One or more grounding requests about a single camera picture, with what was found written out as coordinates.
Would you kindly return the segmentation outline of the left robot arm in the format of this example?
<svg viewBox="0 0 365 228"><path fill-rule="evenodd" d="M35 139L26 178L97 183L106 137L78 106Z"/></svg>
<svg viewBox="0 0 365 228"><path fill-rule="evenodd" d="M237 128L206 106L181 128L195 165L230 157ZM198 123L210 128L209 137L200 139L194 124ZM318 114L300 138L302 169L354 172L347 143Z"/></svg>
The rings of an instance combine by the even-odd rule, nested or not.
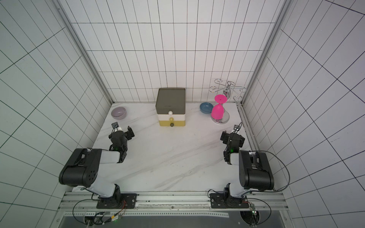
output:
<svg viewBox="0 0 365 228"><path fill-rule="evenodd" d="M131 127L125 132L117 122L112 127L109 149L75 149L60 172L59 182L97 195L97 209L133 209L137 194L122 193L117 184L108 182L98 173L101 164L122 163L127 155L127 143L135 136Z"/></svg>

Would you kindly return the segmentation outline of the three-tier drawer cabinet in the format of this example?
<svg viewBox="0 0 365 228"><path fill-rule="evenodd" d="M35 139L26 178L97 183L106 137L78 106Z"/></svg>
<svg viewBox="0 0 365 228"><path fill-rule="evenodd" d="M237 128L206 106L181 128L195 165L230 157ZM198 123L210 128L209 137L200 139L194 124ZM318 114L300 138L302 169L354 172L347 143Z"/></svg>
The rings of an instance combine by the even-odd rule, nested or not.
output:
<svg viewBox="0 0 365 228"><path fill-rule="evenodd" d="M156 100L156 113L160 126L185 126L185 88L160 88Z"/></svg>

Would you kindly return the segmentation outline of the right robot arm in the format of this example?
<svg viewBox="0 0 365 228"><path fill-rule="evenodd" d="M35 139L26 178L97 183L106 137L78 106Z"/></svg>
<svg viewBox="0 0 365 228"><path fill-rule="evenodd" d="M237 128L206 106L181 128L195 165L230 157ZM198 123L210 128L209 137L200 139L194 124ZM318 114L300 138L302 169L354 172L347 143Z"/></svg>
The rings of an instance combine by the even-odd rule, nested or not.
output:
<svg viewBox="0 0 365 228"><path fill-rule="evenodd" d="M239 179L228 183L223 192L209 193L213 209L249 209L252 204L246 195L254 191L264 192L274 189L274 177L265 152L245 151L244 137L236 132L223 131L220 140L226 145L224 161L238 166Z"/></svg>

